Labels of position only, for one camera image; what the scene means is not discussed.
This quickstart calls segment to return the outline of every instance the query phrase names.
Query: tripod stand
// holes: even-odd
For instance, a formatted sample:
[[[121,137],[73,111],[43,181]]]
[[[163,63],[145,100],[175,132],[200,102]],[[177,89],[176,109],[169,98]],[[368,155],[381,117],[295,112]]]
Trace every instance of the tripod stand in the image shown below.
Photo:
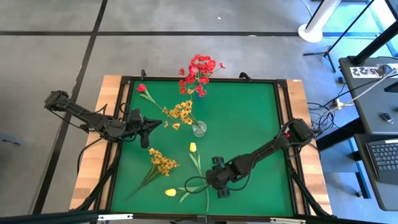
[[[365,11],[368,9],[368,7],[374,2],[374,0],[372,0],[371,2],[369,2],[369,4],[362,10],[361,13],[359,13],[359,15],[354,19],[354,21],[348,26],[348,28],[343,32],[343,34],[341,36],[339,36],[339,38],[336,40],[336,42],[329,47],[329,49],[326,52],[315,52],[315,53],[305,53],[303,54],[303,56],[310,56],[310,55],[321,55],[322,57],[326,58],[329,60],[330,62],[330,66],[333,69],[333,72],[336,73],[336,68],[335,65],[333,64],[333,61],[331,60],[330,57],[330,52],[331,50],[337,45],[337,43],[344,37],[344,35],[346,35],[346,33],[349,31],[349,29],[354,25],[354,23],[362,16],[362,14],[365,13]]]

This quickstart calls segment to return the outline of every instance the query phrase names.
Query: red flower bouquet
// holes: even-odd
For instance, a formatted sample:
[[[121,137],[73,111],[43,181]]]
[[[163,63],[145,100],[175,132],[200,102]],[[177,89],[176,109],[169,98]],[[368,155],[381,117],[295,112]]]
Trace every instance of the red flower bouquet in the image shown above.
[[[199,54],[193,56],[191,64],[188,67],[188,75],[178,82],[180,85],[180,93],[192,94],[193,89],[195,89],[199,97],[204,97],[207,93],[207,91],[204,90],[204,85],[209,83],[209,77],[221,68],[225,69],[224,65],[220,63],[220,67],[215,70],[216,64],[216,61],[211,59],[210,56]],[[179,74],[185,75],[185,70],[181,68]]]

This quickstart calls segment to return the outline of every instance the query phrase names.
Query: green mat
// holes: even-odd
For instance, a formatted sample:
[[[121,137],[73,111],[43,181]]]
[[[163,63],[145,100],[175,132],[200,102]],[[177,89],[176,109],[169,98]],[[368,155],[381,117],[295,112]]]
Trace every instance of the green mat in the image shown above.
[[[180,95],[176,81],[135,81],[131,96],[131,109],[140,108],[149,119],[166,120],[166,116],[151,102],[139,96],[136,88],[144,83],[153,99],[172,109],[177,103],[190,99]],[[193,135],[192,127],[181,125],[178,131],[171,125],[161,124],[149,136],[150,147],[164,156],[175,159],[180,166],[127,196],[139,186],[151,168],[147,149],[140,147],[139,139],[123,143],[116,185],[111,205],[112,212],[179,213],[208,215],[277,215],[292,216],[292,202],[285,168],[284,153],[279,151],[256,165],[248,186],[231,192],[230,198],[218,199],[216,190],[209,188],[210,206],[206,212],[206,192],[189,195],[179,203],[182,194],[168,197],[164,191],[183,187],[185,181],[199,173],[189,156],[191,142],[197,144],[202,171],[211,169],[211,158],[224,157],[224,161],[250,153],[270,141],[279,131],[274,86],[270,83],[211,82],[206,85],[204,98],[193,96],[193,114],[207,124],[202,138]],[[229,184],[238,188],[242,181]],[[190,185],[203,185],[195,180]]]

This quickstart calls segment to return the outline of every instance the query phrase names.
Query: gray floor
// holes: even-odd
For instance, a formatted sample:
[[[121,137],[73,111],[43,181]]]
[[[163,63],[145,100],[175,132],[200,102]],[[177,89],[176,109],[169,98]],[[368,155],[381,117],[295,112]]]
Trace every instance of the gray floor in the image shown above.
[[[308,2],[312,12],[318,3]],[[0,1],[0,30],[93,29],[100,0]],[[326,32],[342,32],[364,7],[363,3],[341,3],[326,24]],[[205,30],[295,32],[310,15],[300,1],[109,1],[100,30]],[[358,21],[353,32],[378,32],[370,12]],[[0,36],[0,133],[19,137],[18,147],[0,142],[0,216],[29,212],[32,197],[50,153],[60,120],[43,109],[51,90],[71,91],[79,72],[89,37]],[[329,62],[305,52],[326,50],[336,39],[310,44],[299,37],[97,37],[78,103],[93,109],[104,75],[177,75],[194,54],[209,54],[227,70],[217,77],[237,77],[245,71],[253,78],[301,79],[308,101],[324,103],[341,89]],[[345,38],[332,51],[333,61],[355,55],[372,40]],[[390,55],[387,47],[375,55]],[[343,125],[358,116],[355,107],[337,112]],[[86,134],[69,127],[44,212],[66,211],[76,179],[76,159]],[[335,215],[374,220],[395,213],[375,211],[374,200],[348,200],[341,183],[351,177],[326,175]],[[351,212],[341,207],[350,208]]]

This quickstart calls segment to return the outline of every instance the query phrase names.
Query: clear vase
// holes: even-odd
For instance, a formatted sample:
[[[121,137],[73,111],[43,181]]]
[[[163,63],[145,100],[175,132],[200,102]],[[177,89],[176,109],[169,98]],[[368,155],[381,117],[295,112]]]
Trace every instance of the clear vase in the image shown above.
[[[197,124],[192,125],[192,130],[196,137],[203,137],[207,131],[207,125],[203,121],[198,121]]]

